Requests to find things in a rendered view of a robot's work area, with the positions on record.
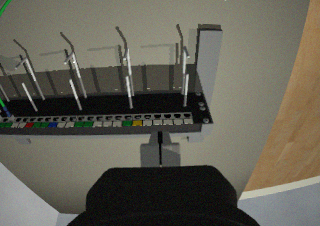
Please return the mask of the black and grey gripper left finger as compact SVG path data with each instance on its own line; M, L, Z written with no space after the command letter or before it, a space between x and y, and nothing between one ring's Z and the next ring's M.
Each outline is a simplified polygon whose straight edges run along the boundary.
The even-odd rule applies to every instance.
M140 146L141 167L160 167L160 131L151 132L149 143Z

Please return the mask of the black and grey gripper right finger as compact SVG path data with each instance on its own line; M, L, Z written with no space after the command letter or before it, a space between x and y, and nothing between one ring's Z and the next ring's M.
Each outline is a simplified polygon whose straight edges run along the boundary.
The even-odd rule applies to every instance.
M180 144L172 143L168 131L160 132L160 152L162 167L176 167L180 165Z

